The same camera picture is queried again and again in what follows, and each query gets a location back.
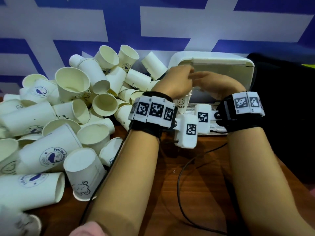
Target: forearm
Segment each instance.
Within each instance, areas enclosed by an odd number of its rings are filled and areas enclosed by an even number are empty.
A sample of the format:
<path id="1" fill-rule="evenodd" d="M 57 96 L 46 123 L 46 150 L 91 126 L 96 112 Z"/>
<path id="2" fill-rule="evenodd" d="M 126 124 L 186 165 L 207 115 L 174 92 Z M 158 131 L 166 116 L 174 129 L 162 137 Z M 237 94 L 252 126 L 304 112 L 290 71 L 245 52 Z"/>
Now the forearm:
<path id="1" fill-rule="evenodd" d="M 111 236 L 138 235 L 154 179 L 158 139 L 131 130 L 108 174 L 88 221 Z"/>
<path id="2" fill-rule="evenodd" d="M 297 211 L 263 129 L 229 133 L 228 146 L 239 207 L 252 234 L 315 235 Z"/>

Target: wooden table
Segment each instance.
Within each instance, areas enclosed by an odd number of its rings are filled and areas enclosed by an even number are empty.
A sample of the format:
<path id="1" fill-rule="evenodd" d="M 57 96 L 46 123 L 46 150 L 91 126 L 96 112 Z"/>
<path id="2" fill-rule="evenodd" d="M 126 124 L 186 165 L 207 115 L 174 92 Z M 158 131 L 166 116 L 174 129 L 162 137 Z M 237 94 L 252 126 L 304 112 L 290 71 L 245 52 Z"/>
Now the wooden table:
<path id="1" fill-rule="evenodd" d="M 111 138 L 123 138 L 125 135 L 124 128 L 116 126 Z M 177 203 L 176 184 L 181 168 L 189 159 L 221 146 L 226 142 L 226 137 L 199 137 L 195 149 L 180 149 L 173 143 L 165 143 L 172 140 L 171 136 L 163 135 L 162 139 L 154 183 L 139 235 L 216 235 L 187 224 Z M 301 215 L 315 228 L 315 198 L 283 163 L 281 167 Z M 187 167 L 181 178 L 184 211 L 191 220 L 203 226 L 229 233 L 239 230 L 242 224 L 233 207 L 235 197 L 228 192 L 230 186 L 231 171 L 225 146 L 196 159 L 194 164 Z M 59 203 L 29 212 L 42 220 L 42 235 L 63 236 L 78 226 L 86 204 L 73 197 L 71 186 L 67 183 Z"/>

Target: hand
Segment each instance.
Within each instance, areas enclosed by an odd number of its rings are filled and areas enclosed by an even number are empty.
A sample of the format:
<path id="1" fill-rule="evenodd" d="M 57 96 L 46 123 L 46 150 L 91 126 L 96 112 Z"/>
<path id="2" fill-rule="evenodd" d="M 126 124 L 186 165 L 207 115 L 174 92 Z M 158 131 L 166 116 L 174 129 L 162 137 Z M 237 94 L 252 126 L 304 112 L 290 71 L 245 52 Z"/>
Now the hand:
<path id="1" fill-rule="evenodd" d="M 192 80 L 188 79 L 189 73 L 194 72 L 191 65 L 171 67 L 168 73 L 152 88 L 151 91 L 161 92 L 172 99 L 181 98 L 192 89 Z"/>
<path id="2" fill-rule="evenodd" d="M 233 93 L 246 91 L 245 87 L 237 80 L 209 71 L 195 72 L 190 74 L 189 78 L 192 79 L 192 86 L 200 87 L 202 91 L 209 92 L 217 100 L 223 100 Z"/>

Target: blue pattern backdrop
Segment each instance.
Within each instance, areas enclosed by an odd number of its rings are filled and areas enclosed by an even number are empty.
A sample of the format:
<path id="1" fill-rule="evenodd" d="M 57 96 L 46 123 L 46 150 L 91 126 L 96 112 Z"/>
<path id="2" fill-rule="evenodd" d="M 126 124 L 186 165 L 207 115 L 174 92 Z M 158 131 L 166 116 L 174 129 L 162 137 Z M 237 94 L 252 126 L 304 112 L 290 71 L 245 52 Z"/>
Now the blue pattern backdrop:
<path id="1" fill-rule="evenodd" d="M 315 0 L 0 0 L 0 92 L 100 45 L 152 50 L 166 66 L 184 50 L 315 63 L 314 14 Z"/>

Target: left hand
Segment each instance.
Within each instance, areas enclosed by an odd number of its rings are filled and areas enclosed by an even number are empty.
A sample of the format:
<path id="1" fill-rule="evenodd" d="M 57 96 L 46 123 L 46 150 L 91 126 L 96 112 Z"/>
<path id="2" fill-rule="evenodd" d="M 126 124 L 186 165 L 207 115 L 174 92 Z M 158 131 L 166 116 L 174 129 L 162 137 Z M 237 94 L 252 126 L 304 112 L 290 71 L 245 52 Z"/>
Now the left hand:
<path id="1" fill-rule="evenodd" d="M 188 75 L 194 71 L 194 67 L 189 64 L 171 67 L 151 91 L 161 92 L 172 99 L 179 99 L 191 91 L 192 80 L 188 79 Z"/>

